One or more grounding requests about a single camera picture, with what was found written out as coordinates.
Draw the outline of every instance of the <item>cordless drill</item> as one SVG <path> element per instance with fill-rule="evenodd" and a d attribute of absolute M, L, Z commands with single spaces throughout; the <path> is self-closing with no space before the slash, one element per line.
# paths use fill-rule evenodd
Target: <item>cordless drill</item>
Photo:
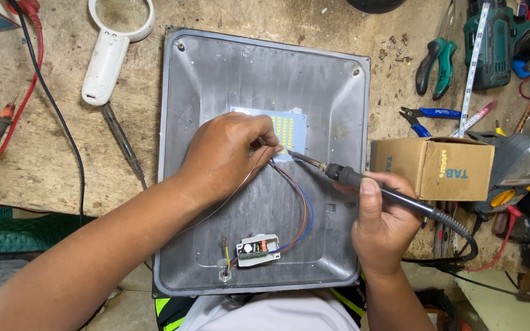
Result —
<path fill-rule="evenodd" d="M 505 86 L 514 58 L 530 59 L 530 22 L 514 16 L 506 0 L 469 0 L 465 33 L 465 64 L 469 66 L 484 1 L 490 3 L 478 57 L 474 89 Z"/>

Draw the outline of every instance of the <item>multimeter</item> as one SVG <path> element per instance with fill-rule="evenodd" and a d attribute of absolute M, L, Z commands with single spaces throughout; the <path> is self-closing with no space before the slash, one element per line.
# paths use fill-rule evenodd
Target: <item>multimeter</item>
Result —
<path fill-rule="evenodd" d="M 493 145 L 494 161 L 486 201 L 460 203 L 471 213 L 505 211 L 530 191 L 530 133 L 505 137 L 496 132 L 473 132 L 474 139 Z"/>

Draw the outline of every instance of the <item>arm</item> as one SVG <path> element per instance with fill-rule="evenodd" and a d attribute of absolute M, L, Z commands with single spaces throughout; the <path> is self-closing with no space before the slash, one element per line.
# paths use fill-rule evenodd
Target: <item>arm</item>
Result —
<path fill-rule="evenodd" d="M 249 155 L 258 137 L 268 146 Z M 229 113 L 202 125 L 177 174 L 65 238 L 0 288 L 0 330 L 76 330 L 187 222 L 254 177 L 278 144 L 268 116 Z"/>
<path fill-rule="evenodd" d="M 335 184 L 343 192 L 359 194 L 359 217 L 353 223 L 351 240 L 365 275 L 367 320 L 373 330 L 433 331 L 400 260 L 421 226 L 418 215 L 390 203 L 382 204 L 375 180 L 416 197 L 410 183 L 387 173 L 364 173 L 360 190 Z"/>

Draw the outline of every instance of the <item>blue wire cutter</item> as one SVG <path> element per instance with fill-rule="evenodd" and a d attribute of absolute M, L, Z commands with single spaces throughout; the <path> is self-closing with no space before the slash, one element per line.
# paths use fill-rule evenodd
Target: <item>blue wire cutter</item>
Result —
<path fill-rule="evenodd" d="M 418 134 L 419 137 L 432 137 L 429 130 L 427 130 L 420 122 L 417 117 L 429 117 L 429 118 L 450 118 L 452 120 L 460 119 L 461 112 L 457 110 L 445 109 L 445 108 L 418 108 L 409 109 L 401 107 L 402 111 L 400 115 L 410 123 L 410 127 Z"/>

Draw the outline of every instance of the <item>wooden workbench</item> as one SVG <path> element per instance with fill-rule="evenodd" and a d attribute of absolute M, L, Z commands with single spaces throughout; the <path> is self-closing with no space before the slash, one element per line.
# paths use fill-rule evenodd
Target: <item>wooden workbench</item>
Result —
<path fill-rule="evenodd" d="M 107 0 L 98 5 L 99 16 L 110 28 L 130 31 L 146 19 L 140 10 L 144 0 Z M 366 15 L 344 0 L 170 0 L 155 3 L 157 21 L 151 35 L 131 44 L 111 101 L 116 116 L 141 161 L 150 185 L 157 181 L 158 132 L 161 105 L 164 27 L 187 26 L 206 31 L 268 41 L 328 49 L 372 59 L 368 139 L 416 137 L 400 117 L 400 106 L 460 109 L 467 68 L 462 26 L 467 4 L 458 1 L 454 41 L 459 50 L 453 57 L 455 77 L 446 95 L 431 100 L 436 68 L 429 92 L 415 92 L 414 75 L 426 55 L 426 44 L 436 38 L 445 12 L 445 1 L 407 0 L 384 15 Z M 95 44 L 98 28 L 88 15 L 86 1 L 43 2 L 45 56 L 42 73 L 55 97 L 81 152 L 85 165 L 85 213 L 102 215 L 141 191 L 124 160 L 99 109 L 81 99 L 81 86 Z M 400 41 L 408 33 L 408 46 Z M 395 35 L 398 43 L 389 37 Z M 15 93 L 23 95 L 33 74 L 20 29 L 0 32 L 0 109 Z M 396 48 L 414 59 L 407 65 L 394 62 Z M 378 58 L 379 50 L 389 56 Z M 491 99 L 497 109 L 475 125 L 474 130 L 493 130 L 499 120 L 512 132 L 527 103 L 521 99 L 518 80 L 503 88 L 474 93 L 470 116 Z M 421 120 L 433 135 L 448 135 L 457 125 L 451 120 Z M 40 85 L 28 102 L 13 138 L 0 159 L 0 203 L 40 210 L 77 213 L 78 168 L 73 151 Z M 459 212 L 464 222 L 467 215 Z M 476 236 L 481 253 L 471 266 L 482 266 L 498 250 L 501 240 L 491 235 L 491 223 Z M 432 225 L 422 230 L 409 249 L 409 256 L 432 256 Z M 507 246 L 496 264 L 505 270 L 520 270 L 517 245 Z"/>

